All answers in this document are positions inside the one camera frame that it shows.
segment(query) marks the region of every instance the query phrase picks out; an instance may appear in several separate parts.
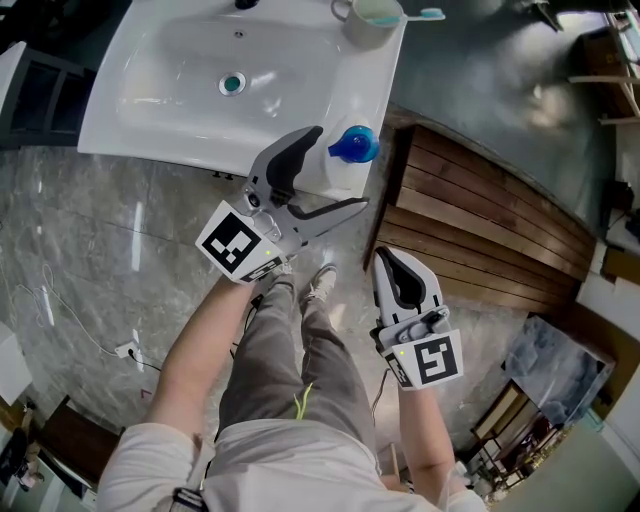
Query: cup handle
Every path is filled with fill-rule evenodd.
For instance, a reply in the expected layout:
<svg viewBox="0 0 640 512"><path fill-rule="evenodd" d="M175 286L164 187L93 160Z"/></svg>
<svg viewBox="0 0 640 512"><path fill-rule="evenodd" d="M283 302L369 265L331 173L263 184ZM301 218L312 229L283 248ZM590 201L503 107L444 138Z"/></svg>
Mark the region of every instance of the cup handle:
<svg viewBox="0 0 640 512"><path fill-rule="evenodd" d="M347 21L347 17L346 16L343 16L338 11L336 11L336 4L337 3L341 3L343 5L351 7L351 0L331 0L331 13L336 18L338 18L340 21L342 21L342 22Z"/></svg>

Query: blue toothbrush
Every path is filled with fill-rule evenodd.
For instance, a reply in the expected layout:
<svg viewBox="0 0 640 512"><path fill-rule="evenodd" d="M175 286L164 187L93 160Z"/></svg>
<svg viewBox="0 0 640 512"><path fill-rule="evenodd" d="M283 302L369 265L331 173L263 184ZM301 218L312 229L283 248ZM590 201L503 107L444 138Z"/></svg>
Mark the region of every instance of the blue toothbrush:
<svg viewBox="0 0 640 512"><path fill-rule="evenodd" d="M442 12L442 9L437 7L429 7L420 11L420 16L390 16L388 18L376 18L373 20L367 20L374 25L394 25L401 20L406 21L440 21L445 19L446 16Z"/></svg>

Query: gray pants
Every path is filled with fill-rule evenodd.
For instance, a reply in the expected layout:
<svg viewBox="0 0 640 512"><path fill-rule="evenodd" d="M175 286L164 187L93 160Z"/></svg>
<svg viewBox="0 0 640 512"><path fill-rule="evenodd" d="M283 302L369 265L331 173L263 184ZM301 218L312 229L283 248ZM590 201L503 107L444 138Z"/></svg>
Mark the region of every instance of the gray pants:
<svg viewBox="0 0 640 512"><path fill-rule="evenodd" d="M293 276L279 276L244 334L220 403L220 432L243 421L296 417L294 395L308 395L304 419L358 439L375 454L375 432L367 393L344 343L318 299L302 306L302 375L295 366L291 312Z"/></svg>

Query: brown wooden platform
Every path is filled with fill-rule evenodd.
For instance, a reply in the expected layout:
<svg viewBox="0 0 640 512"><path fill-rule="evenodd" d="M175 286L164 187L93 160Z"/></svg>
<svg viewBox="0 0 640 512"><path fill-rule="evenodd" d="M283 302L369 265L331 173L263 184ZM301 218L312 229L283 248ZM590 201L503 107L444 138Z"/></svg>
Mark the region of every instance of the brown wooden platform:
<svg viewBox="0 0 640 512"><path fill-rule="evenodd" d="M595 238L578 222L423 127L398 133L386 203L371 249L412 254L438 275L445 295L552 312L573 301L589 270Z"/></svg>

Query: white cup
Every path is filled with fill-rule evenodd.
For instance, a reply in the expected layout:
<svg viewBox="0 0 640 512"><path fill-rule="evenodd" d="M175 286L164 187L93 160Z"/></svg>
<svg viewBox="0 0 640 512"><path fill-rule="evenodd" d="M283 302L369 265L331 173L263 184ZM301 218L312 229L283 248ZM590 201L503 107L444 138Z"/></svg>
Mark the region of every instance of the white cup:
<svg viewBox="0 0 640 512"><path fill-rule="evenodd" d="M336 4L348 7L347 14L337 12ZM369 20L401 17L404 14L402 6L396 0L331 0L331 12L344 22L342 30L347 39L365 50L380 48L400 24L398 21L375 25Z"/></svg>

